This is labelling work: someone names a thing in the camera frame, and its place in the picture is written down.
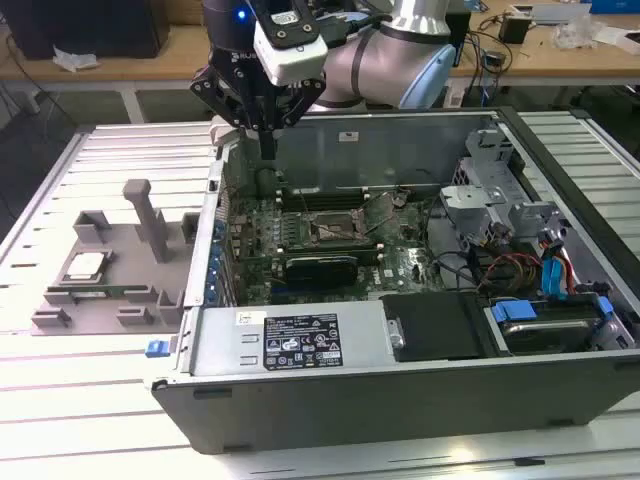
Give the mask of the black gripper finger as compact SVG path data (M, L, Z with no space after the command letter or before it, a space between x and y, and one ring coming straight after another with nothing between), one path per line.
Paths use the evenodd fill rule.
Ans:
M320 78L288 86L271 86L268 92L268 159L276 154L276 132L294 126L326 88Z
M261 158L269 159L269 131L245 71L236 67L224 79L213 67L204 67L196 73L190 90L232 127L252 134L259 143Z

